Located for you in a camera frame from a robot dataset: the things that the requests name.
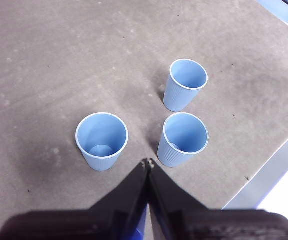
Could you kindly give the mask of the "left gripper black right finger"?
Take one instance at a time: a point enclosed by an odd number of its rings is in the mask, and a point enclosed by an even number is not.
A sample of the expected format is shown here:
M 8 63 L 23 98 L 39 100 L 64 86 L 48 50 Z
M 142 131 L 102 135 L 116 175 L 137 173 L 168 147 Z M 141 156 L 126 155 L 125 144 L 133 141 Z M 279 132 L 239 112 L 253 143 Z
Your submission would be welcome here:
M 150 206 L 168 240 L 288 240 L 288 219 L 264 210 L 208 209 L 148 160 Z

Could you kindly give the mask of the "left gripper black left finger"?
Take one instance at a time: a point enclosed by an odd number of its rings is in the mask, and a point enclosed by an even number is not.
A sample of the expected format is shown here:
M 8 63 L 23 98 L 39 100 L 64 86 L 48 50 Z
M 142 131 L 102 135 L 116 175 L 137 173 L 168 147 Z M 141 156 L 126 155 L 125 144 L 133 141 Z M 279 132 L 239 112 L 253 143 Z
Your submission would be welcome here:
M 130 240 L 145 222 L 147 161 L 88 209 L 30 211 L 9 218 L 0 240 Z

